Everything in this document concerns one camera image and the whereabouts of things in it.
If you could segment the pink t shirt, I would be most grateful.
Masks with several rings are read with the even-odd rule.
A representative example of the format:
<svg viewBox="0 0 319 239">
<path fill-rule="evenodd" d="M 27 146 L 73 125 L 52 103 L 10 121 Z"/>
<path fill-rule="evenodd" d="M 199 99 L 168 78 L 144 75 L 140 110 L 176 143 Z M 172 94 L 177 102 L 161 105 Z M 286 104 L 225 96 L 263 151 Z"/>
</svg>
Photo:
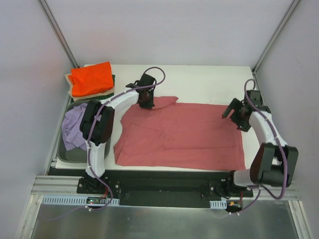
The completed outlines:
<svg viewBox="0 0 319 239">
<path fill-rule="evenodd" d="M 130 106 L 121 119 L 122 134 L 114 146 L 121 166 L 176 167 L 200 170 L 244 170 L 242 134 L 225 105 L 180 103 L 156 97 L 154 107 Z"/>
</svg>

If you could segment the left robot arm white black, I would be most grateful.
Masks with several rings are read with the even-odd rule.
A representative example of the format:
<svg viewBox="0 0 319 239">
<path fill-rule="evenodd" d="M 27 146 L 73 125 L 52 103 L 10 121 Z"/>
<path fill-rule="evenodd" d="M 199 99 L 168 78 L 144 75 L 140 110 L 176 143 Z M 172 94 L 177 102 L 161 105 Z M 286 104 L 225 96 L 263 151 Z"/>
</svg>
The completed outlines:
<svg viewBox="0 0 319 239">
<path fill-rule="evenodd" d="M 115 113 L 131 105 L 138 104 L 142 109 L 154 107 L 156 79 L 146 73 L 124 90 L 101 103 L 90 100 L 87 104 L 79 129 L 87 147 L 87 167 L 79 180 L 77 192 L 88 190 L 95 194 L 107 192 L 103 175 L 105 174 L 105 149 L 109 148 Z"/>
</svg>

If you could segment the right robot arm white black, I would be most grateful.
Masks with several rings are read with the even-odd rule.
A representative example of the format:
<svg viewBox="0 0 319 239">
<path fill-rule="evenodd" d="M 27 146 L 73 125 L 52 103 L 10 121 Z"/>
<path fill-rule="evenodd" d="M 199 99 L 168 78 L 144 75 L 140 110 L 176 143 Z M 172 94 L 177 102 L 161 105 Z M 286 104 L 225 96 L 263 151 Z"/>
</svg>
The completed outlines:
<svg viewBox="0 0 319 239">
<path fill-rule="evenodd" d="M 278 133 L 260 91 L 245 91 L 241 101 L 234 98 L 222 114 L 222 118 L 226 117 L 230 117 L 243 132 L 252 128 L 260 147 L 250 168 L 230 171 L 226 179 L 216 185 L 215 193 L 230 198 L 239 196 L 248 188 L 271 186 L 280 187 L 281 192 L 276 199 L 283 198 L 291 185 L 299 152 Z"/>
</svg>

